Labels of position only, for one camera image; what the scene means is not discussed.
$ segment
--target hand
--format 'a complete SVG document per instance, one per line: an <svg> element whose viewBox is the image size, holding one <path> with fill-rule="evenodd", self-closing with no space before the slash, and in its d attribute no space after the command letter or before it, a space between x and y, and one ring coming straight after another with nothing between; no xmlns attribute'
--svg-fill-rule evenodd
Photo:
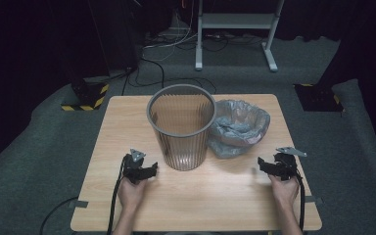
<svg viewBox="0 0 376 235"><path fill-rule="evenodd" d="M283 208L286 207L291 209L299 191L299 183L296 176L293 176L290 180L285 181L281 181L280 178L271 174L268 174L268 177L271 180L273 196L276 203Z"/></svg>
<svg viewBox="0 0 376 235"><path fill-rule="evenodd" d="M145 185L147 179L140 181L138 184L132 184L128 178L123 178L119 185L117 196L120 199L124 211L130 210L135 212L143 201Z"/></svg>

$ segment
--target gray carpet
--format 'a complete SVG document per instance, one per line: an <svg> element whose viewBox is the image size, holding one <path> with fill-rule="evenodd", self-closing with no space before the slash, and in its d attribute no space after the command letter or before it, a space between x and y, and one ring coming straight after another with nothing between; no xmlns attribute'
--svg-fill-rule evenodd
<svg viewBox="0 0 376 235"><path fill-rule="evenodd" d="M310 234L376 234L376 137L356 79L333 87L345 108L342 114L304 112L292 85L316 83L338 45L325 38L275 40L272 52L279 72L269 71L259 44L205 50L202 71L194 70L195 50L154 48L145 50L144 57L160 60L168 56L157 61L164 68L165 79L198 77L210 93L275 94L295 147L309 155L301 161L312 194L319 199L323 222L319 231ZM205 42L209 50L222 46ZM130 77L132 84L136 74ZM140 62L140 83L161 78L157 65ZM197 81L165 85L199 85ZM98 111L63 112L60 104L70 92L68 86L35 109L28 128L0 155L0 234L39 234L42 221L56 205L78 196L108 100L120 95L123 83L123 79L110 81L107 99ZM152 95L159 89L160 84L127 84L124 95ZM56 210L44 234L72 234L72 212L68 206Z"/></svg>

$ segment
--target metal frame leg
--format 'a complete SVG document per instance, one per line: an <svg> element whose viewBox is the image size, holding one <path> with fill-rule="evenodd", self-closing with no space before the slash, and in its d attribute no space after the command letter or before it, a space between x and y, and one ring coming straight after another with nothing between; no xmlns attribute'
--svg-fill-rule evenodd
<svg viewBox="0 0 376 235"><path fill-rule="evenodd" d="M195 70L201 71L202 69L203 69L203 0L199 0L197 48L195 50Z"/></svg>
<svg viewBox="0 0 376 235"><path fill-rule="evenodd" d="M268 33L267 42L262 42L261 47L263 48L264 55L267 59L268 66L271 71L278 71L276 62L274 61L273 54L271 54L270 47L273 42L274 33L276 32L277 24L279 23L280 13L282 12L283 4L285 0L279 0L276 8L276 13L274 14L273 21L271 23L270 32Z"/></svg>

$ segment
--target plastic bag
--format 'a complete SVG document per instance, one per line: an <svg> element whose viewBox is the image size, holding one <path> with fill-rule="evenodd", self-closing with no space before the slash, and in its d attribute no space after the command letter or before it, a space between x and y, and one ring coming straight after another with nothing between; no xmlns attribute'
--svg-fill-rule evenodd
<svg viewBox="0 0 376 235"><path fill-rule="evenodd" d="M208 146L221 159L234 158L256 145L269 125L269 113L257 106L242 100L218 101Z"/></svg>

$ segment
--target white metal stand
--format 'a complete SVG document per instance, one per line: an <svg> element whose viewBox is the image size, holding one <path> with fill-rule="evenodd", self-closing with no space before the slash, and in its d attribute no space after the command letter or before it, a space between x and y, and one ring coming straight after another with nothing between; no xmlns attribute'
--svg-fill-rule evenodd
<svg viewBox="0 0 376 235"><path fill-rule="evenodd" d="M203 0L199 0L198 39L195 55L195 70L203 69L203 28L253 28L269 29L267 42L261 43L271 71L278 71L270 47L279 23L285 0L279 0L274 14L216 14L203 13Z"/></svg>

